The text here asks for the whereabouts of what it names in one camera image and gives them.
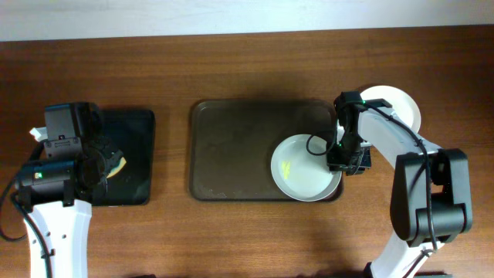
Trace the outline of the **white plate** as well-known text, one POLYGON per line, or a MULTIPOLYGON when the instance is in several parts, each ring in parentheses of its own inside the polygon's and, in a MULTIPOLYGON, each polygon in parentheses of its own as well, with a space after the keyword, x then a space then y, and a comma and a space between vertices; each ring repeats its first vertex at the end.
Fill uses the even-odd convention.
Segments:
POLYGON ((378 85, 365 89, 361 94, 363 100, 384 99, 392 105, 400 119, 412 129, 412 106, 415 101, 403 90, 393 86, 378 85))
POLYGON ((421 126, 421 112, 417 104, 414 104, 411 108, 413 115, 412 130, 418 133, 421 126))

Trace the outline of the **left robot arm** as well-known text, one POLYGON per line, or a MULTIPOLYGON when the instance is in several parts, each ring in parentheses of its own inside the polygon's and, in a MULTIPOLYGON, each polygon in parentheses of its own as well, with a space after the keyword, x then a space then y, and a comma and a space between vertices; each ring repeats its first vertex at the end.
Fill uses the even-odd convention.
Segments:
POLYGON ((93 194, 126 164, 123 152, 103 133, 92 103, 45 108, 44 127, 30 134, 38 143, 16 176, 11 200, 22 213, 33 277, 86 277, 93 194))

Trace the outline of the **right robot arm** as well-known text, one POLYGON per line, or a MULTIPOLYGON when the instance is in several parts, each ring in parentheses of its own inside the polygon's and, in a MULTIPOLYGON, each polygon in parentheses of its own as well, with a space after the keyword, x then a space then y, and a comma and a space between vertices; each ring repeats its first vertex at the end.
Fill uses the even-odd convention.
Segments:
POLYGON ((339 95, 334 106, 343 136, 327 145, 329 169, 348 176, 363 173, 365 141, 394 169, 393 232, 363 275, 413 277, 431 255, 472 227, 468 157, 424 139, 385 99, 363 100, 359 92, 349 91, 339 95))

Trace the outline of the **pale blue plate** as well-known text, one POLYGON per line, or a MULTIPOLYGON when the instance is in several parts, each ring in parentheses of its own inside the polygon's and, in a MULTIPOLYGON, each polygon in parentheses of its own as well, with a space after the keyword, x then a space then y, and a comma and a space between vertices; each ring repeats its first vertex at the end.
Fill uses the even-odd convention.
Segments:
POLYGON ((317 202, 336 192, 342 173, 331 171, 322 152, 325 140, 297 134, 282 141, 274 150, 270 162, 272 179, 281 192, 301 202, 317 202))

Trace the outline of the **green and yellow sponge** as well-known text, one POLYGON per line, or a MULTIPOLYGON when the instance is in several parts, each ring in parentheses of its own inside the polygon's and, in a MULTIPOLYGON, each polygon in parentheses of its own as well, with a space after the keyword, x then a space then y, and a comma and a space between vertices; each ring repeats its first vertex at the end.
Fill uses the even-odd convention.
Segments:
POLYGON ((123 169, 123 167, 125 166, 126 163, 127 163, 127 161, 126 161, 125 157, 122 157, 119 160, 118 165, 110 170, 110 172, 107 175, 107 178, 112 178, 113 176, 118 174, 123 169))

